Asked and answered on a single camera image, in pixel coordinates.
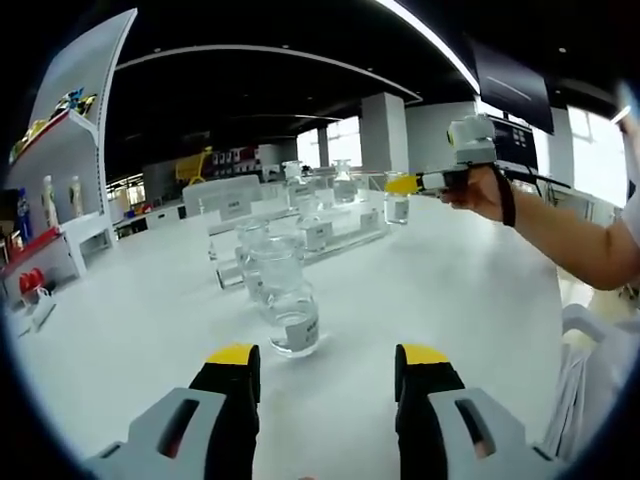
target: black strap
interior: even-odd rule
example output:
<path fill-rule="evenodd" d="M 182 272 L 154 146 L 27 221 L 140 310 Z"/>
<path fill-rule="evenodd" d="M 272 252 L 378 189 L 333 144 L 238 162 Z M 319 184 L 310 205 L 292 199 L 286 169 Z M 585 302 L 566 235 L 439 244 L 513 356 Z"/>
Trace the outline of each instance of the black strap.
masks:
<path fill-rule="evenodd" d="M 504 175 L 500 172 L 495 163 L 491 164 L 491 170 L 496 177 L 498 183 L 498 191 L 500 192 L 500 203 L 502 207 L 502 223 L 507 227 L 516 226 L 516 202 L 513 199 L 511 185 Z"/>

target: glass jar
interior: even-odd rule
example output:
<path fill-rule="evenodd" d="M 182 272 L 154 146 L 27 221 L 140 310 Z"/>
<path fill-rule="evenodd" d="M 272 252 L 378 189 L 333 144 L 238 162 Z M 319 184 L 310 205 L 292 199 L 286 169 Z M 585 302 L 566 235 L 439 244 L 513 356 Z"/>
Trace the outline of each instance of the glass jar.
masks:
<path fill-rule="evenodd" d="M 271 326 L 269 342 L 279 354 L 304 357 L 318 347 L 318 306 L 311 284 L 289 236 L 270 237 L 253 244 L 250 256 L 260 268 L 263 282 L 262 317 Z"/>
<path fill-rule="evenodd" d="M 269 235 L 269 222 L 266 220 L 249 220 L 236 227 L 240 246 L 236 248 L 236 261 L 240 268 L 242 280 L 249 292 L 249 298 L 258 302 L 262 298 L 262 279 L 258 263 L 251 257 L 250 251 L 254 243 L 265 240 Z"/>
<path fill-rule="evenodd" d="M 407 175 L 402 172 L 385 172 L 387 183 Z M 406 225 L 409 221 L 409 195 L 384 194 L 384 220 L 387 223 Z"/>
<path fill-rule="evenodd" d="M 302 178 L 302 165 L 299 161 L 283 162 L 286 176 L 289 208 L 298 208 L 299 202 L 313 195 L 313 185 Z"/>
<path fill-rule="evenodd" d="M 358 194 L 358 186 L 353 178 L 351 178 L 351 168 L 349 162 L 351 160 L 336 160 L 336 178 L 333 180 L 333 196 L 337 205 L 353 203 Z"/>

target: black ceiling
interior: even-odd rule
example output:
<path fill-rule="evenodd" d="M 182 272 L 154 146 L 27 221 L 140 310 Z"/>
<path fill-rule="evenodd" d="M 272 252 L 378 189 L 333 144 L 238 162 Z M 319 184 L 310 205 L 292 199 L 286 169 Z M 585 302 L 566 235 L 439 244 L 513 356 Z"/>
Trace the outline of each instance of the black ceiling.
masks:
<path fill-rule="evenodd" d="M 353 65 L 388 83 L 351 70 L 291 55 L 241 50 L 182 53 L 132 65 L 114 76 L 107 126 L 111 177 L 141 165 L 191 153 L 209 142 L 226 147 L 290 137 L 358 112 L 358 100 L 381 91 L 426 103 L 470 98 L 471 90 L 421 35 L 374 0 L 100 1 L 85 15 L 47 5 L 30 33 L 29 55 L 14 79 L 44 73 L 53 45 L 132 6 L 139 9 L 120 63 L 176 48 L 249 45 L 306 52 Z M 402 0 L 468 63 L 465 35 L 487 43 L 542 73 L 551 101 L 582 104 L 602 113 L 616 79 L 640 78 L 634 62 L 632 16 L 624 2 L 589 11 L 584 2 Z M 566 49 L 561 53 L 559 48 Z M 22 123 L 29 102 L 14 109 Z M 19 132 L 24 128 L 19 122 Z M 208 132 L 209 138 L 193 135 Z"/>

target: white column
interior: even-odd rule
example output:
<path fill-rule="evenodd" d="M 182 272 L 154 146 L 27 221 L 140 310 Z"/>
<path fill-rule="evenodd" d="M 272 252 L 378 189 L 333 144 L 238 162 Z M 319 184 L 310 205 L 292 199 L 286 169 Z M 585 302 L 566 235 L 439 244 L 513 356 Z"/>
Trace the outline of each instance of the white column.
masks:
<path fill-rule="evenodd" d="M 320 150 L 320 166 L 329 166 L 329 139 L 327 138 L 327 127 L 318 129 L 318 149 Z"/>
<path fill-rule="evenodd" d="M 363 99 L 360 143 L 365 170 L 408 172 L 404 100 L 388 93 Z"/>
<path fill-rule="evenodd" d="M 640 183 L 640 158 L 636 158 L 636 151 L 631 137 L 623 134 L 622 140 L 624 142 L 624 157 L 627 162 L 627 178 L 637 187 Z"/>
<path fill-rule="evenodd" d="M 440 103 L 407 108 L 409 172 L 418 173 L 455 165 L 447 130 L 454 120 L 475 113 L 474 102 Z"/>
<path fill-rule="evenodd" d="M 573 134 L 569 112 L 552 108 L 554 134 L 549 136 L 549 173 L 551 178 L 566 183 L 573 188 Z"/>

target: white table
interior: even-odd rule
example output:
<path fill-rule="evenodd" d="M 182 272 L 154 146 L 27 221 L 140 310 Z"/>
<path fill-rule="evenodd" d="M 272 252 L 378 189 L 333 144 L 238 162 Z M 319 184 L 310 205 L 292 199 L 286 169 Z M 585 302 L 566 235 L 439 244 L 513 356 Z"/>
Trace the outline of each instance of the white table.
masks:
<path fill-rule="evenodd" d="M 530 440 L 542 437 L 560 292 L 555 267 L 512 230 L 413 198 L 409 226 L 306 268 L 322 344 L 300 360 L 271 350 L 244 290 L 216 290 L 206 249 L 202 216 L 125 238 L 57 295 L 49 325 L 17 342 L 45 411 L 80 455 L 126 439 L 134 417 L 231 342 L 261 348 L 256 479 L 399 478 L 400 342 L 445 352 L 467 386 L 500 401 Z"/>

